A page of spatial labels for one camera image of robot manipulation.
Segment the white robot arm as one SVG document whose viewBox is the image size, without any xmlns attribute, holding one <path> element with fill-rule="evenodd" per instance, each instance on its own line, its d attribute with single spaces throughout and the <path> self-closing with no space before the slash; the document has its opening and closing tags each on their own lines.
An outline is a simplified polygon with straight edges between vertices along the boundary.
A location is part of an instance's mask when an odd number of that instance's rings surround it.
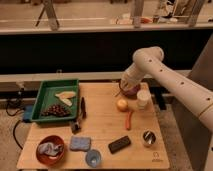
<svg viewBox="0 0 213 171">
<path fill-rule="evenodd" d="M 136 50 L 133 63 L 121 77 L 120 89 L 132 90 L 149 74 L 172 93 L 211 131 L 204 171 L 213 171 L 213 92 L 168 68 L 163 58 L 164 52 L 158 46 Z"/>
</svg>

